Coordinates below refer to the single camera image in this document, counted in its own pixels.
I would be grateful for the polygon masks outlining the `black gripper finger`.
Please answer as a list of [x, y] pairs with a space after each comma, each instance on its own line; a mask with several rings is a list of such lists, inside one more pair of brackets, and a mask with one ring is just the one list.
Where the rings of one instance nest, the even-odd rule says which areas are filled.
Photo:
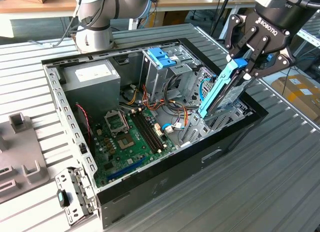
[[248, 59], [252, 62], [259, 60], [259, 52], [256, 49], [256, 44], [253, 42], [258, 38], [258, 14], [231, 15], [229, 19], [227, 33], [225, 37], [225, 48], [228, 50], [226, 60], [237, 59], [251, 49], [252, 52]]
[[272, 41], [269, 36], [263, 36], [253, 48], [248, 64], [244, 68], [245, 74], [255, 78], [262, 78], [295, 64], [289, 45]]

